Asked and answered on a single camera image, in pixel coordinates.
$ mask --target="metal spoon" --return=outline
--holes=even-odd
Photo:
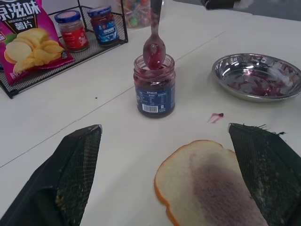
[[[150,0],[151,10],[151,36],[143,47],[143,59],[145,64],[152,70],[162,66],[165,60],[165,45],[158,35],[162,0]]]

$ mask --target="black wire basket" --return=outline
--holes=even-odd
[[[78,2],[78,6],[51,13],[51,14],[49,14],[49,16],[57,14],[57,13],[61,13],[61,12],[67,11],[67,10],[71,10],[71,9],[79,9],[80,13],[81,13],[82,21],[84,23],[85,30],[87,33],[87,37],[89,39],[89,48],[84,51],[81,51],[79,53],[71,53],[72,57],[75,59],[72,63],[63,65],[63,66],[55,68],[55,69],[34,71],[30,75],[17,81],[13,85],[9,85],[4,72],[0,72],[0,86],[2,87],[2,89],[6,92],[6,94],[10,98],[13,98],[15,95],[17,95],[17,94],[39,84],[47,79],[50,79],[70,68],[73,68],[93,57],[96,57],[104,52],[107,52],[113,48],[116,48],[116,47],[128,42],[127,27],[126,27],[126,21],[125,21],[125,17],[124,17],[124,9],[123,9],[122,0],[121,0],[121,13],[112,12],[112,14],[114,15],[114,19],[115,19],[115,26],[118,31],[119,40],[108,47],[100,46],[96,40],[92,25],[90,23],[90,17],[87,14],[87,12],[91,9],[91,7],[82,6],[80,4],[79,0],[77,2]],[[64,45],[64,41],[63,41],[62,37],[60,37],[59,40]]]

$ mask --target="small jar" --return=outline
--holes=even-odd
[[[55,21],[58,22],[65,46],[70,52],[80,52],[89,47],[85,28],[78,11],[70,10],[56,14]]]
[[[137,108],[145,116],[161,118],[174,110],[174,59],[166,55],[158,70],[149,69],[143,56],[134,61],[134,84]]]
[[[111,6],[93,8],[88,11],[91,25],[101,46],[109,46],[119,40]]]

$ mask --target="slice of bread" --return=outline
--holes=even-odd
[[[161,164],[154,184],[175,226],[267,226],[235,153],[214,141],[180,147]]]

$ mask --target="potato chip bag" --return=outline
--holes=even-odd
[[[9,85],[72,61],[41,0],[0,0],[0,62]]]

